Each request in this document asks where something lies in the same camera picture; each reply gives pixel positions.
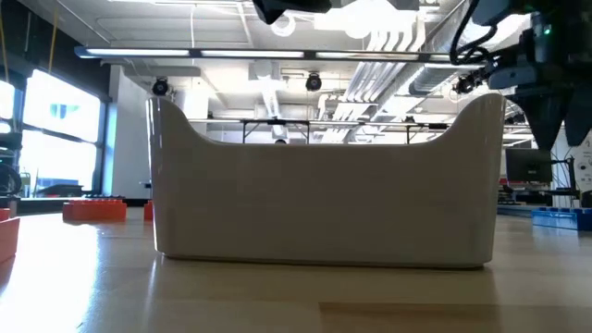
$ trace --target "security camera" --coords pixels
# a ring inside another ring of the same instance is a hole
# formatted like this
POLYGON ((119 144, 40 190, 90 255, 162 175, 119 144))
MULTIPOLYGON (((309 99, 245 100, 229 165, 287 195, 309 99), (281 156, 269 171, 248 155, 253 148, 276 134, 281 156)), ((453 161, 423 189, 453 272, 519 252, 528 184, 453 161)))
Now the security camera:
POLYGON ((306 90, 307 91, 318 92, 322 86, 323 86, 323 82, 321 81, 321 77, 318 76, 318 73, 308 74, 308 79, 306 80, 306 90))
POLYGON ((169 89, 168 78, 157 78, 152 87, 152 92, 156 96, 167 96, 169 89))

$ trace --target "white wall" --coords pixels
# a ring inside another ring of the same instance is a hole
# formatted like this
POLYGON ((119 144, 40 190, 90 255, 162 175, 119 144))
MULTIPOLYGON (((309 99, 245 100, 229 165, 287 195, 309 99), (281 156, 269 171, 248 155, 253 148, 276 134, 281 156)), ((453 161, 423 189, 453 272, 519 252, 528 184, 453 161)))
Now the white wall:
POLYGON ((103 189, 106 195, 148 199, 142 182, 150 180, 146 100, 150 94, 127 78, 119 66, 111 69, 103 189))

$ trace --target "computer monitor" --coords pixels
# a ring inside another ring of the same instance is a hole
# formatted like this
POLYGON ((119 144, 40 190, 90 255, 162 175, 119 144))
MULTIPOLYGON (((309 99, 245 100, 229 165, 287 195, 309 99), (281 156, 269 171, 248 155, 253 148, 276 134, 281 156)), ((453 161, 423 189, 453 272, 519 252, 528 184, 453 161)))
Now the computer monitor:
POLYGON ((538 181, 551 183, 551 153, 538 149, 506 149, 508 181, 538 181))

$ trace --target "blue tray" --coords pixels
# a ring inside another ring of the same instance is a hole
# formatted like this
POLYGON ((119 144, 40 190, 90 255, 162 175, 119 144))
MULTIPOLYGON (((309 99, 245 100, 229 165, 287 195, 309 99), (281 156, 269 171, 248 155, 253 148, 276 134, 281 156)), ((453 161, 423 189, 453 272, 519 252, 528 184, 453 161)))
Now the blue tray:
POLYGON ((533 225, 592 231, 592 209, 540 207, 532 212, 533 225))

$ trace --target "ceiling light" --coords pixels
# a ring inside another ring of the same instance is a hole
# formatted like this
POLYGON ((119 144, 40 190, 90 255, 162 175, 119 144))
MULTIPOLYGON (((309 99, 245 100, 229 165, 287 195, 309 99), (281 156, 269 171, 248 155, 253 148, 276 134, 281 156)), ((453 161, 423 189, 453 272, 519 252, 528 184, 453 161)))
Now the ceiling light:
POLYGON ((215 3, 214 1, 203 1, 203 0, 108 0, 109 2, 129 2, 129 3, 141 3, 141 4, 168 4, 168 5, 199 5, 202 3, 215 3))
POLYGON ((505 140, 533 140, 535 137, 532 134, 503 134, 505 140))
POLYGON ((446 54, 420 54, 410 52, 317 52, 316 57, 319 59, 333 60, 450 63, 450 57, 446 54))
POLYGON ((485 64, 474 64, 474 65, 452 65, 452 64, 425 64, 425 68, 437 68, 437 69, 480 69, 485 64))
POLYGON ((203 50, 203 57, 304 58, 302 51, 203 50))
POLYGON ((194 123, 208 123, 208 124, 240 124, 241 121, 239 119, 188 119, 189 122, 194 123))
POLYGON ((326 125, 326 126, 358 126, 358 121, 311 121, 311 125, 326 125))
POLYGON ((85 50, 87 55, 79 55, 80 57, 134 57, 134 56, 189 56, 189 50, 175 50, 175 49, 118 49, 118 48, 89 48, 85 50))

